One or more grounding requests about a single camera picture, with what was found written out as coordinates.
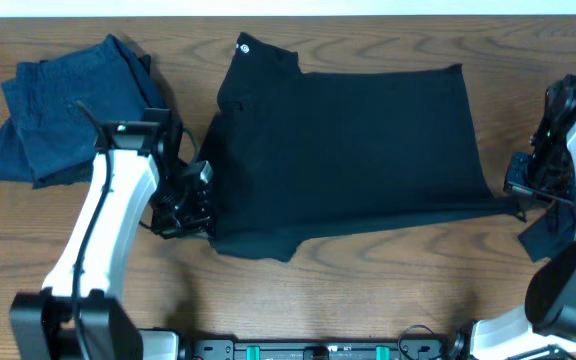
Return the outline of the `black t-shirt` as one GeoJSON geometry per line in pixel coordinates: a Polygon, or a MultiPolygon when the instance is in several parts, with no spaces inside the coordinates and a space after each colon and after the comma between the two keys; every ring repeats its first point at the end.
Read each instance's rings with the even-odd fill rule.
{"type": "Polygon", "coordinates": [[[481,167],[462,68],[303,72],[241,33],[200,158],[211,246],[289,261],[313,238],[512,214],[481,167]]]}

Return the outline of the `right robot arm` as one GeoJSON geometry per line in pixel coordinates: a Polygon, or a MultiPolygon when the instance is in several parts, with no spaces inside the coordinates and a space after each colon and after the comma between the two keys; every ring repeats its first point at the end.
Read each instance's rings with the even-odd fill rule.
{"type": "Polygon", "coordinates": [[[530,144],[532,152],[512,156],[504,190],[545,206],[519,240],[532,260],[546,263],[523,305],[463,327],[448,359],[576,358],[576,75],[547,88],[530,144]]]}

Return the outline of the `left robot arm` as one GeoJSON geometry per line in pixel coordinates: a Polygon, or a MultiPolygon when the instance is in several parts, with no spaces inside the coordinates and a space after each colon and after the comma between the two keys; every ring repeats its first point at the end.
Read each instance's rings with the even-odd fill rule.
{"type": "Polygon", "coordinates": [[[36,293],[18,293],[10,324],[24,359],[190,359],[175,330],[139,329],[122,306],[128,257],[146,209],[147,229],[181,238],[213,227],[212,167],[178,151],[181,122],[145,109],[138,121],[92,123],[93,175],[67,245],[36,293]]]}

